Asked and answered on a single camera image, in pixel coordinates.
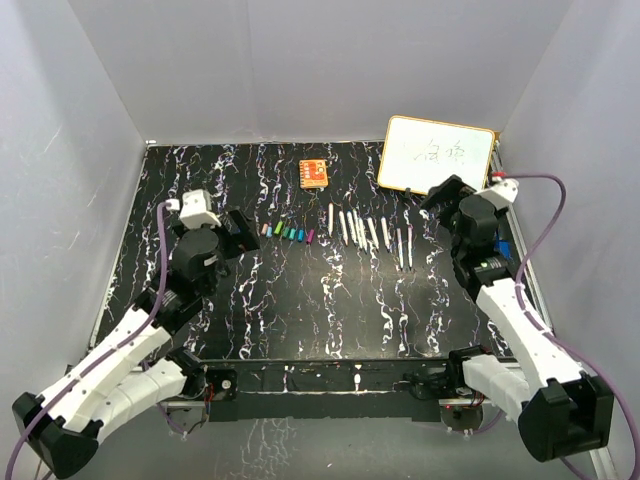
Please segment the magenta marker pen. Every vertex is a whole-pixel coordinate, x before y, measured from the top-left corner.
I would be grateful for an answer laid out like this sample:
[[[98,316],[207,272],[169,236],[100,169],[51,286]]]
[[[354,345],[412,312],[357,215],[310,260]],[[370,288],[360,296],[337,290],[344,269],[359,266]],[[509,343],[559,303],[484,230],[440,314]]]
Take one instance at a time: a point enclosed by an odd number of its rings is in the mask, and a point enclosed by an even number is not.
[[[407,227],[407,256],[408,268],[411,270],[413,268],[413,227],[411,225]]]

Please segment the light blue marker pen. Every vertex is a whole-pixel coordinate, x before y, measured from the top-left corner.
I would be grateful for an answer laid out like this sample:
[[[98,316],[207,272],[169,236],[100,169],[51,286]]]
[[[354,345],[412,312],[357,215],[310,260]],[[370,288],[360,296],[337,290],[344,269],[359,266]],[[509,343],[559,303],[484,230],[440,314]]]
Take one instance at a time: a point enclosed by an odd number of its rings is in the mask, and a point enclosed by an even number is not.
[[[358,247],[359,244],[358,244],[357,231],[356,231],[356,228],[355,228],[355,224],[354,224],[354,220],[353,220],[353,216],[352,216],[352,212],[351,211],[347,211],[347,223],[348,223],[351,239],[352,239],[354,245],[356,247]]]

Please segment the cyan marker pen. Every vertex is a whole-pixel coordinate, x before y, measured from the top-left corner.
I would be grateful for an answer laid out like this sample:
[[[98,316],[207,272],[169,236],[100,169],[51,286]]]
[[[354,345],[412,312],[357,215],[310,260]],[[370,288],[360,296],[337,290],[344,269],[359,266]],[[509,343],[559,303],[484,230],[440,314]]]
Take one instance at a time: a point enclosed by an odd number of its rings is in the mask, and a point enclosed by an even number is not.
[[[389,227],[388,227],[388,222],[387,219],[383,216],[381,217],[381,229],[382,229],[382,233],[383,233],[383,240],[384,240],[384,245],[385,248],[388,252],[391,251],[391,240],[390,240],[390,234],[389,234]]]

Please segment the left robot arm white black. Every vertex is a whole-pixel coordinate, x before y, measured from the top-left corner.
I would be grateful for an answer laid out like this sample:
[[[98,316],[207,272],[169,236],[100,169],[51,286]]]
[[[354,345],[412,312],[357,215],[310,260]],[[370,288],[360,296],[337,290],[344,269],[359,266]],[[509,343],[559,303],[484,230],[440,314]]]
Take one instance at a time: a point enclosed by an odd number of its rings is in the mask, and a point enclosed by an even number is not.
[[[120,323],[75,367],[39,394],[24,392],[12,404],[20,432],[6,467],[11,478],[23,446],[51,475],[68,479],[82,470],[120,426],[165,399],[200,396],[207,376],[197,357],[176,348],[144,371],[138,368],[178,333],[214,295],[228,261],[254,251],[259,240],[249,218],[230,210],[205,212],[174,226],[168,249],[158,228],[160,269]]]

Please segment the light green marker pen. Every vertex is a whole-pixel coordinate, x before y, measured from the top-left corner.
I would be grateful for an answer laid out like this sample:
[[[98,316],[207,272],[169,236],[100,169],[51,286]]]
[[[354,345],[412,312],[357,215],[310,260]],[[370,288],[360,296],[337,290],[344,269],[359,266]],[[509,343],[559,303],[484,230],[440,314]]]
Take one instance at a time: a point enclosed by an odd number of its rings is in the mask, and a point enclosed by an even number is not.
[[[355,229],[355,235],[356,235],[358,247],[359,249],[364,250],[364,242],[362,240],[361,230],[359,226],[359,217],[355,209],[352,210],[352,216],[353,216],[354,229]]]

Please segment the dark green marker pen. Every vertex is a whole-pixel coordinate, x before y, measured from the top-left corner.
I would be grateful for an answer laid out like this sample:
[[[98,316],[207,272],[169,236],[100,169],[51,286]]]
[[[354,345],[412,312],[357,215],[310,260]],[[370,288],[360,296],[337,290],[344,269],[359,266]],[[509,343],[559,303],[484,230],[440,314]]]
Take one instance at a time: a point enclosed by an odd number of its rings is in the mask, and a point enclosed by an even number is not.
[[[364,253],[368,254],[369,246],[368,246],[368,241],[366,237],[366,228],[365,228],[364,220],[362,217],[359,216],[357,221],[358,221],[358,231],[360,236],[360,245]]]

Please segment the dark blue marker pen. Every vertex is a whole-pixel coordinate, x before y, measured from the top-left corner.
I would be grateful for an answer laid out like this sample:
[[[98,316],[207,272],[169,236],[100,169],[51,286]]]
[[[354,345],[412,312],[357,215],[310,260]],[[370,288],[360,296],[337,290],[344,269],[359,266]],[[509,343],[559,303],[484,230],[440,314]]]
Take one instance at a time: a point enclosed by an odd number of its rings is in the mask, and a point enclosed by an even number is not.
[[[402,230],[400,227],[396,228],[396,244],[397,244],[397,254],[398,254],[398,260],[399,260],[399,268],[402,271],[404,269],[404,254],[403,254]]]

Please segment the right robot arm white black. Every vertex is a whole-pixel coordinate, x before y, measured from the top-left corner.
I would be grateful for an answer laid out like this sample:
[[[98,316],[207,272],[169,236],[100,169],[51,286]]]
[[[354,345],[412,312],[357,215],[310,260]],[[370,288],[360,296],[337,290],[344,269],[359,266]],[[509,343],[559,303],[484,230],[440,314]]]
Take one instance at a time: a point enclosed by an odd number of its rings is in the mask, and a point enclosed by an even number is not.
[[[480,393],[517,423],[520,437],[539,462],[596,450],[609,441],[614,394],[556,345],[517,281],[517,272],[497,248],[501,214],[518,194],[515,180],[496,177],[476,191],[452,175],[431,188],[422,207],[446,206],[439,222],[451,235],[456,279],[498,327],[520,371],[506,368],[482,346],[450,352],[434,389],[460,397]]]

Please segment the yellow marker pen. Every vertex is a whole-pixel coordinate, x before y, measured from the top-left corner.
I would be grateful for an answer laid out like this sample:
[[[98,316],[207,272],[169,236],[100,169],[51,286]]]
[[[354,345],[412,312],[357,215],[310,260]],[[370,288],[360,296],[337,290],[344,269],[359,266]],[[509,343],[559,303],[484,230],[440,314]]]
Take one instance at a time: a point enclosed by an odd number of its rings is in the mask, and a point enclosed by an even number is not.
[[[332,202],[328,205],[327,230],[329,237],[332,237],[334,231],[334,205]]]

